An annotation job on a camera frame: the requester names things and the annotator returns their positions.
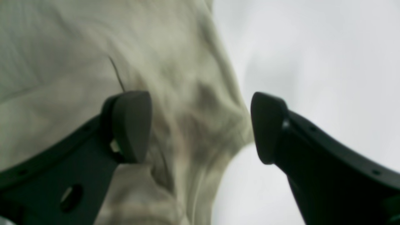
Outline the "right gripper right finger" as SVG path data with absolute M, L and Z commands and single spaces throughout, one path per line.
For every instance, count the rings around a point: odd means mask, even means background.
M 259 159 L 288 179 L 307 225 L 398 225 L 399 173 L 337 142 L 278 97 L 254 93 Z

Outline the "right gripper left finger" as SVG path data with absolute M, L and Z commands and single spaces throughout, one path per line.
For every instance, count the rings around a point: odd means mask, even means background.
M 149 92 L 111 96 L 64 140 L 1 172 L 1 220 L 93 225 L 116 168 L 145 161 L 151 121 Z

